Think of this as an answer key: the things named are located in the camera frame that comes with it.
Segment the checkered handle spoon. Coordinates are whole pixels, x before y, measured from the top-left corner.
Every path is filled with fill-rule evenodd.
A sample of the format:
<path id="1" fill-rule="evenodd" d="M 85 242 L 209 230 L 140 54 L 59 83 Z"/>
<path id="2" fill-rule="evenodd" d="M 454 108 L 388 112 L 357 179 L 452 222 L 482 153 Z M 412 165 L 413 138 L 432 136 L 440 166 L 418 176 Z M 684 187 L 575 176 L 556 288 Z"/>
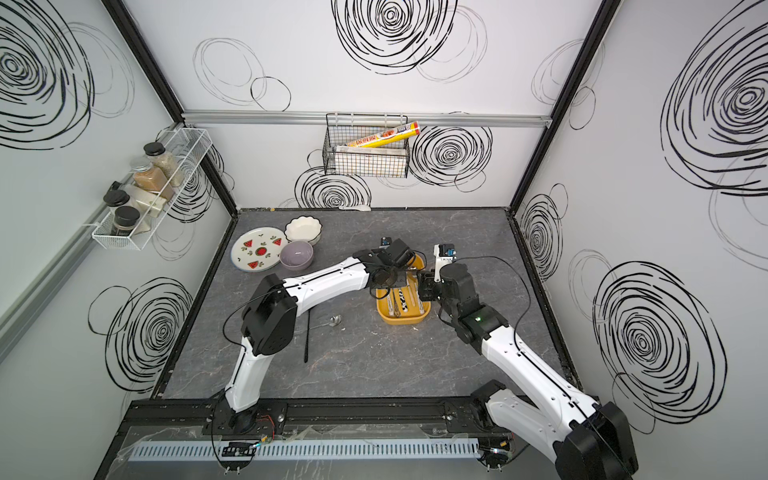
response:
<path id="1" fill-rule="evenodd" d="M 411 288 L 403 287 L 395 289 L 392 292 L 392 295 L 396 317 L 415 317 L 422 313 L 418 300 L 414 296 Z"/>

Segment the silver spoon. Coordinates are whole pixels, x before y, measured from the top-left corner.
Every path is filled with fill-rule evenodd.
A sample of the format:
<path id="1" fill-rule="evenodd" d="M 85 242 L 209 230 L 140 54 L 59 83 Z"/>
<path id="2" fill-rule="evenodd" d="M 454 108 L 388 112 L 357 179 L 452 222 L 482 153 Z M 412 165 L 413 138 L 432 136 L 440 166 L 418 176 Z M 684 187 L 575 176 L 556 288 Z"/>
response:
<path id="1" fill-rule="evenodd" d="M 335 315 L 335 316 L 332 316 L 327 322 L 315 325 L 314 329 L 322 328 L 322 327 L 333 328 L 333 327 L 339 326 L 341 324 L 341 321 L 342 321 L 342 317 L 340 315 Z"/>

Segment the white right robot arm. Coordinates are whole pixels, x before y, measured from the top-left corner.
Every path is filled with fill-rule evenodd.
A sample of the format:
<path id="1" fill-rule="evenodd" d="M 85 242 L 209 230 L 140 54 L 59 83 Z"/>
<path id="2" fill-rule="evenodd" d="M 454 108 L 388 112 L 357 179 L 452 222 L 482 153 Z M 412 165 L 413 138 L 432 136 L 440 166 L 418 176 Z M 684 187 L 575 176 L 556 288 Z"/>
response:
<path id="1" fill-rule="evenodd" d="M 624 412 L 565 380 L 482 303 L 467 267 L 454 262 L 419 275 L 419 296 L 435 301 L 457 336 L 524 392 L 498 389 L 484 401 L 492 422 L 546 456 L 562 479 L 630 479 L 639 469 Z"/>

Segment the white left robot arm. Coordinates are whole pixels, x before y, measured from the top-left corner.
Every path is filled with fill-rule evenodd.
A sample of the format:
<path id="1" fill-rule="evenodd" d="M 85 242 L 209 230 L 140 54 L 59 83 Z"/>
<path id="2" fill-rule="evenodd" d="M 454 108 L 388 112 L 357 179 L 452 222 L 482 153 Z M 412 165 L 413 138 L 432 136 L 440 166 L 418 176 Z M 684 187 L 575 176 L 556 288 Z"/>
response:
<path id="1" fill-rule="evenodd" d="M 415 252 L 396 239 L 385 247 L 358 251 L 335 265 L 305 275 L 264 277 L 242 307 L 240 352 L 224 388 L 230 409 L 240 413 L 256 405 L 273 356 L 292 342 L 299 316 L 350 292 L 384 289 L 415 258 Z"/>

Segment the yellow storage box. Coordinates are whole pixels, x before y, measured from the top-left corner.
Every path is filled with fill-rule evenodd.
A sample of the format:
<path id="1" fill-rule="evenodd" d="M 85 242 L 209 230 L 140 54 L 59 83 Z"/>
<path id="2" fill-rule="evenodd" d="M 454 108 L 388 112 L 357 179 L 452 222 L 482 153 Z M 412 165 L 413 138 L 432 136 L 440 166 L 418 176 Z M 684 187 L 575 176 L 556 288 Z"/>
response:
<path id="1" fill-rule="evenodd" d="M 393 280 L 374 290 L 377 312 L 390 325 L 414 325 L 431 312 L 431 303 L 419 297 L 418 273 L 426 267 L 425 255 L 416 252 Z"/>

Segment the black ladle spoon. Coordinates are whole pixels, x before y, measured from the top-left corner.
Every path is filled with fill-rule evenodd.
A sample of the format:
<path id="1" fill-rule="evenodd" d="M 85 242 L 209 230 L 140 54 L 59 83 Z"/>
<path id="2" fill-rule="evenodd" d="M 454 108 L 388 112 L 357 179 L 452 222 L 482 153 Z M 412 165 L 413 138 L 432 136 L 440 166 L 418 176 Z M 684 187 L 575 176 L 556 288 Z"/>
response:
<path id="1" fill-rule="evenodd" d="M 303 362 L 306 364 L 309 361 L 309 343 L 310 343 L 310 332 L 311 332 L 311 308 L 306 312 L 307 315 L 307 322 L 306 322 L 306 330 L 304 333 L 304 350 L 303 350 Z"/>

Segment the yellow foil wrap box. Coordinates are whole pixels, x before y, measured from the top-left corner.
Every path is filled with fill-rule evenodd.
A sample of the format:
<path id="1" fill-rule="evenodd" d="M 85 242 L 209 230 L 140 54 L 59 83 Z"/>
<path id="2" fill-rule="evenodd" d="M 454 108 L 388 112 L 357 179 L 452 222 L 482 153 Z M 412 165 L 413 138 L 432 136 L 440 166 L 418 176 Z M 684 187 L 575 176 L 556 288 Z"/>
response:
<path id="1" fill-rule="evenodd" d="M 347 143 L 346 146 L 352 148 L 377 148 L 417 136 L 420 132 L 419 123 L 411 122 L 356 139 Z"/>

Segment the white scalloped bowl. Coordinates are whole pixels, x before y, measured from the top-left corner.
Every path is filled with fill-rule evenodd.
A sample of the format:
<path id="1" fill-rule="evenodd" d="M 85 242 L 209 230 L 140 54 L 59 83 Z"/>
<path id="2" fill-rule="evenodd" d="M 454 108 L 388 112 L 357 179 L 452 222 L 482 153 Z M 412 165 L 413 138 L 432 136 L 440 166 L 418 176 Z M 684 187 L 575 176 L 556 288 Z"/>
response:
<path id="1" fill-rule="evenodd" d="M 312 216 L 299 216 L 286 225 L 285 234 L 291 242 L 304 241 L 316 245 L 322 235 L 322 224 Z"/>

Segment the purple bowl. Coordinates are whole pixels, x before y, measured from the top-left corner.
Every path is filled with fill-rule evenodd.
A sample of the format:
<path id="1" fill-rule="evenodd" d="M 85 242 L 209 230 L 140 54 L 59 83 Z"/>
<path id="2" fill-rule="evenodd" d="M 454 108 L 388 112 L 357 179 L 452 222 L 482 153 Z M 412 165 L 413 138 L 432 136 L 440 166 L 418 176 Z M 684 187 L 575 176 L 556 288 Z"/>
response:
<path id="1" fill-rule="evenodd" d="M 314 247 L 306 241 L 288 243 L 280 252 L 280 263 L 290 271 L 307 269 L 314 259 Z"/>

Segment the watermelon pattern plate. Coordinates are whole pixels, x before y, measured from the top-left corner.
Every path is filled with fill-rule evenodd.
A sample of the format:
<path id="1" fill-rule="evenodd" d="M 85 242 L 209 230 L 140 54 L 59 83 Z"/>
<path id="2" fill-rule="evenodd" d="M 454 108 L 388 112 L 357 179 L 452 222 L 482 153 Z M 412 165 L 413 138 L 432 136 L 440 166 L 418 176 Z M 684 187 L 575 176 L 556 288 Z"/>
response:
<path id="1" fill-rule="evenodd" d="M 285 233 L 278 228 L 255 228 L 235 240 L 230 258 L 238 270 L 263 272 L 280 263 L 281 252 L 288 243 Z"/>

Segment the spice jar black lid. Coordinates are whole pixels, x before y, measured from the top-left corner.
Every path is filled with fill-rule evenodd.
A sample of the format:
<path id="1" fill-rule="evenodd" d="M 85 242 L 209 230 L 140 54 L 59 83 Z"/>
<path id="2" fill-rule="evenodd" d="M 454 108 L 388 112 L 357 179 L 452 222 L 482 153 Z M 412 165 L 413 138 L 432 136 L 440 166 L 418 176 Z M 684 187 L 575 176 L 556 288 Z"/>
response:
<path id="1" fill-rule="evenodd" d="M 103 201 L 113 211 L 113 213 L 117 207 L 129 205 L 139 210 L 141 213 L 141 218 L 143 216 L 139 204 L 124 190 L 109 190 L 103 196 Z"/>
<path id="2" fill-rule="evenodd" d="M 145 155 L 158 167 L 171 181 L 172 185 L 178 184 L 177 174 L 179 164 L 176 157 L 158 141 L 147 143 L 143 146 Z"/>
<path id="3" fill-rule="evenodd" d="M 132 234 L 141 219 L 141 213 L 133 206 L 117 207 L 113 213 L 112 236 L 127 237 Z"/>

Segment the spice jar black lid nearest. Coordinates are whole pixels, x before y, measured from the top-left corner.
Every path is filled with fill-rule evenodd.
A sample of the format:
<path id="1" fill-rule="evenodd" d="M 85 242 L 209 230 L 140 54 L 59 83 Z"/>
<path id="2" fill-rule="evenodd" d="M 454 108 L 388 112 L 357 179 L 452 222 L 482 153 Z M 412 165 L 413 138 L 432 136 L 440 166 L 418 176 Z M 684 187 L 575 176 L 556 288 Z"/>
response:
<path id="1" fill-rule="evenodd" d="M 112 236 L 127 237 L 132 234 L 141 219 L 141 213 L 133 206 L 117 207 L 113 213 Z"/>

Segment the spice jar black lid front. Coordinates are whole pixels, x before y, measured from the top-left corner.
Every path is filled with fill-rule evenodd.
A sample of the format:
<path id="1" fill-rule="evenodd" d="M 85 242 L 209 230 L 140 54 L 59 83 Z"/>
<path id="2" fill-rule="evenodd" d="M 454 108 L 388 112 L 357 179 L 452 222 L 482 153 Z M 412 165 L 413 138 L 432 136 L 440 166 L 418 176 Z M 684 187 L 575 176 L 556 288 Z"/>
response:
<path id="1" fill-rule="evenodd" d="M 124 190 L 109 190 L 103 196 L 103 201 L 113 211 L 113 213 L 117 207 L 129 205 L 139 210 L 141 213 L 141 218 L 143 216 L 139 204 Z"/>

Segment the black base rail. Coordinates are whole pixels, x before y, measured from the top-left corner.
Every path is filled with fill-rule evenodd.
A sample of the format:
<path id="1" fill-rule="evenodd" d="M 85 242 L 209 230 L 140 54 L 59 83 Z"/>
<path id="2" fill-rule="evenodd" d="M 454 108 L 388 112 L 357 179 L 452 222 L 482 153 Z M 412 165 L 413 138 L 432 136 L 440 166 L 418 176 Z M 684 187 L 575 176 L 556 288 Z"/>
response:
<path id="1" fill-rule="evenodd" d="M 198 426 L 225 437 L 265 435 L 278 439 L 307 427 L 414 427 L 432 436 L 468 434 L 513 438 L 519 427 L 491 419 L 479 395 L 370 398 L 267 398 L 240 413 L 224 400 L 171 399 L 134 401 L 121 422 L 129 426 Z"/>

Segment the clear wall shelf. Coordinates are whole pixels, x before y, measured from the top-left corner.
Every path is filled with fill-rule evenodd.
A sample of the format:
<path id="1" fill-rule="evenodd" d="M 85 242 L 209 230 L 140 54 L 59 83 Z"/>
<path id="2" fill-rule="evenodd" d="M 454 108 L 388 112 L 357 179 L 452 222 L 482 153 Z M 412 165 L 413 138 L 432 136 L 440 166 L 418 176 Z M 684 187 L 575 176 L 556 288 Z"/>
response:
<path id="1" fill-rule="evenodd" d="M 167 182 L 161 190 L 170 190 L 169 198 L 163 192 L 144 190 L 130 180 L 121 186 L 140 212 L 140 218 L 134 228 L 126 235 L 117 233 L 116 209 L 110 207 L 108 213 L 97 224 L 91 237 L 101 247 L 113 250 L 141 251 L 155 241 L 160 226 L 168 219 L 181 223 L 184 232 L 202 219 L 211 207 L 214 196 L 213 187 L 201 164 L 212 148 L 212 141 L 204 129 L 180 128 L 168 132 L 163 145 L 170 149 L 178 163 L 176 173 L 182 177 L 179 185 Z"/>

